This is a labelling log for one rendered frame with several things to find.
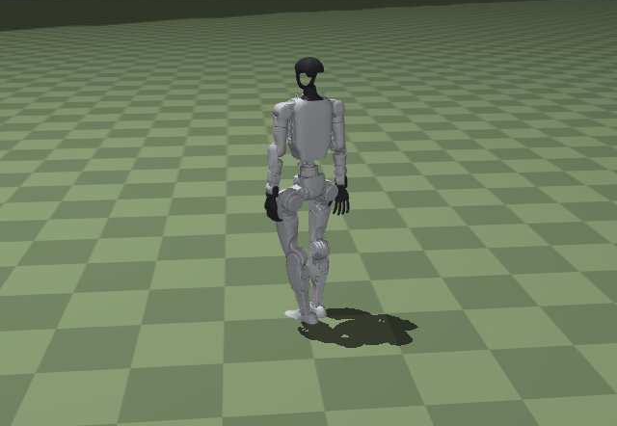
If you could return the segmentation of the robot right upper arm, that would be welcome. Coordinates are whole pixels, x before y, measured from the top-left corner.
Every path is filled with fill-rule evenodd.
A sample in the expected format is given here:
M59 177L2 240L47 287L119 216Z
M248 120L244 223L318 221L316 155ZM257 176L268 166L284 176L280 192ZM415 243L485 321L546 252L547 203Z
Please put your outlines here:
M333 103L333 125L332 131L334 137L331 139L329 149L331 151L338 151L345 148L345 125L344 125L344 112L345 106L343 102L336 99L331 99Z

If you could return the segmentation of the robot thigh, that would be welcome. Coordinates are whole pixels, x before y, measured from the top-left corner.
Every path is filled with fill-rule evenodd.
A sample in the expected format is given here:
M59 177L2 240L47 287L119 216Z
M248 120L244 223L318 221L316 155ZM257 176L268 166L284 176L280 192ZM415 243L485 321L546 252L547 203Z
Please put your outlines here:
M282 244L282 249L287 259L291 252L297 253L301 258L301 265L304 266L309 260L308 251L298 246L298 214L303 203L304 191L299 185L294 185L288 189L279 191L276 198L278 216L281 222L276 222L278 235Z
M315 200L310 200L308 205L309 253L314 258L324 258L328 254L328 245L324 240L331 212L331 206L328 204L338 194L337 186L329 179L326 179L325 187L325 194Z

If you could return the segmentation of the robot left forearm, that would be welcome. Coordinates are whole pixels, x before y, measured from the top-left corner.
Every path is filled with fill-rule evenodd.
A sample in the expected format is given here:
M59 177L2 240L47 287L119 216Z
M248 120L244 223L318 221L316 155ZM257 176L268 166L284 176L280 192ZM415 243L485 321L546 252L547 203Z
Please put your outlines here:
M274 144L268 146L268 175L265 191L272 195L272 190L275 186L279 187L281 181L281 169L283 161L278 159L278 149Z

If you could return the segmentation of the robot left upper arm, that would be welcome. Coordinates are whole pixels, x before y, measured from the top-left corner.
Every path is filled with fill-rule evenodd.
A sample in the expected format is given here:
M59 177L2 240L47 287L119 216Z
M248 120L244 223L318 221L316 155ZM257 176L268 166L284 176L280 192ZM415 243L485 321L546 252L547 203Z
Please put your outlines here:
M276 104L273 108L273 136L275 139L273 144L278 149L278 157L282 157L286 154L285 144L287 137L287 126L288 120L292 117L294 111L294 104L295 103L293 101L281 102Z

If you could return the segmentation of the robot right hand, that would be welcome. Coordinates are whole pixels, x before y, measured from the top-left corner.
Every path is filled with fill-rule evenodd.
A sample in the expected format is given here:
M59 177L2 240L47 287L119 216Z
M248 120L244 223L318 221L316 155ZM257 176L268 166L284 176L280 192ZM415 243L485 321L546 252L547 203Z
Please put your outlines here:
M335 209L334 209L333 214L335 214L335 212L336 212L336 209L337 209L337 204L338 204L338 213L337 213L337 215L339 215L339 214L340 214L340 211L341 211L341 203L343 202L343 204L342 204L342 208L343 208L343 209L342 209L342 213L341 213L341 214L343 215L343 214L344 214L344 212L345 212L345 202L346 202L346 206L347 206L347 211L346 211L346 213L348 213L348 212L349 212L349 209L350 209L350 208L349 208L349 207L350 207L350 206L349 206L349 195L348 195L348 192L347 192L347 191L346 191L346 189L345 189L345 188L347 187L347 176L345 176L345 185L337 185L337 184L335 183L335 186L337 186L337 188L338 188L338 194L337 194L337 196L336 196L336 198L335 198ZM328 204L328 206L331 206L332 202L333 202L333 201L330 201L330 202L329 202L329 204Z

